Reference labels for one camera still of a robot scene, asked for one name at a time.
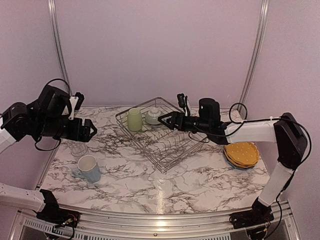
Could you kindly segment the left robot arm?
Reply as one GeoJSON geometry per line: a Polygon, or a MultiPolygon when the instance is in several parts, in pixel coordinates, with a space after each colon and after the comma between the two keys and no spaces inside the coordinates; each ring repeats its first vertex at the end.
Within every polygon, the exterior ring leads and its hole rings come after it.
{"type": "MultiPolygon", "coordinates": [[[[16,102],[0,117],[0,150],[3,152],[25,136],[39,143],[43,137],[58,142],[63,139],[87,143],[96,134],[97,128],[90,119],[75,117],[84,101],[84,95],[66,91],[46,84],[39,97],[29,104],[16,102]]],[[[29,209],[38,216],[58,223],[63,219],[63,210],[50,190],[27,190],[0,185],[2,205],[29,209]]]]}

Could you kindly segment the light blue mug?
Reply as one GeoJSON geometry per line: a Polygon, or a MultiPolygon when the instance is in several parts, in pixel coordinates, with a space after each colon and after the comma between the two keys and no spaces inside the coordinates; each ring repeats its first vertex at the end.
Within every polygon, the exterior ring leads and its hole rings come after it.
{"type": "Polygon", "coordinates": [[[97,159],[90,154],[82,156],[77,163],[77,167],[71,170],[76,178],[81,178],[94,184],[101,179],[101,172],[97,159]]]}

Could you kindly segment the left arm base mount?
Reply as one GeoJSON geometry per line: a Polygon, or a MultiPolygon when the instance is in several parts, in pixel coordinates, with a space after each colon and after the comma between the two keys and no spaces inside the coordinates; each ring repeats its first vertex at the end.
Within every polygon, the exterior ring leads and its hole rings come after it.
{"type": "Polygon", "coordinates": [[[79,222],[80,213],[78,211],[62,208],[43,209],[41,212],[36,213],[36,217],[40,220],[55,224],[56,228],[76,228],[79,222]]]}

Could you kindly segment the clear glass back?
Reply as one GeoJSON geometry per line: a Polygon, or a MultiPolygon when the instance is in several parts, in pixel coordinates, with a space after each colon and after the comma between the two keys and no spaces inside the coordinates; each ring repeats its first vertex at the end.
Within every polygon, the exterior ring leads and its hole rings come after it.
{"type": "Polygon", "coordinates": [[[88,147],[85,143],[79,141],[67,141],[70,153],[75,158],[80,158],[87,154],[88,147]]]}

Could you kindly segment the yellow plate front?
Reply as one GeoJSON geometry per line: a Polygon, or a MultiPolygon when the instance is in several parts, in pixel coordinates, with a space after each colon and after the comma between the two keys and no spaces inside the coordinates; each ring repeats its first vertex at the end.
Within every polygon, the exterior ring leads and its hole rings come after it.
{"type": "Polygon", "coordinates": [[[226,153],[223,154],[225,159],[228,159],[231,163],[233,163],[236,166],[239,167],[253,167],[255,166],[259,159],[255,159],[254,161],[249,161],[249,160],[234,160],[232,159],[229,155],[227,155],[226,153]]]}

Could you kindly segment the yellow plate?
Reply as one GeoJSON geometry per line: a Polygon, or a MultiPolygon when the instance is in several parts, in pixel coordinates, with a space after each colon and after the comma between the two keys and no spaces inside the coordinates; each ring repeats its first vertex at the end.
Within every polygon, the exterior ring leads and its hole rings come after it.
{"type": "Polygon", "coordinates": [[[255,166],[259,159],[255,159],[254,161],[249,161],[249,160],[234,160],[232,159],[229,155],[227,155],[226,153],[223,154],[225,159],[228,159],[231,163],[233,163],[236,166],[239,167],[253,167],[255,166]]]}
{"type": "Polygon", "coordinates": [[[224,153],[236,161],[249,160],[251,162],[259,159],[260,156],[256,145],[251,142],[239,142],[225,145],[224,153]]]}

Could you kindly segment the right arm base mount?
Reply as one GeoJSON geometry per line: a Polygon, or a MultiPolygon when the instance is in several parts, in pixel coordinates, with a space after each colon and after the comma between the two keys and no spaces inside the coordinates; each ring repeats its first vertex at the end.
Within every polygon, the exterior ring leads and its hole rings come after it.
{"type": "Polygon", "coordinates": [[[251,209],[232,213],[229,217],[229,222],[234,229],[241,229],[268,223],[274,219],[271,209],[268,209],[266,213],[251,209]]]}

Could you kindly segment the yellow plate back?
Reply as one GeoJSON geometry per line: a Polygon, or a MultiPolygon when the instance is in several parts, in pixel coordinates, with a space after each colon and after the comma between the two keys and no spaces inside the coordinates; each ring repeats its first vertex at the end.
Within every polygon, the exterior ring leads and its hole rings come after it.
{"type": "Polygon", "coordinates": [[[251,162],[259,159],[260,156],[256,145],[251,142],[239,142],[225,145],[224,153],[236,161],[249,160],[251,162]]]}

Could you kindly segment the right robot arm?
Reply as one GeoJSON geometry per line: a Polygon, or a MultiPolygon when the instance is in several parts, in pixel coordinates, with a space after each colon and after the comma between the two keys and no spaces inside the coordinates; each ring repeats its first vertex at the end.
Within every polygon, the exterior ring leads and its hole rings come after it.
{"type": "Polygon", "coordinates": [[[210,141],[225,146],[242,142],[271,142],[277,145],[278,162],[251,209],[234,212],[229,219],[234,229],[272,221],[272,203],[286,190],[297,168],[311,153],[308,131],[289,112],[276,118],[223,122],[220,104],[212,98],[200,99],[198,116],[191,116],[184,95],[179,94],[177,98],[179,107],[184,111],[172,111],[157,119],[171,130],[206,134],[210,141]]]}

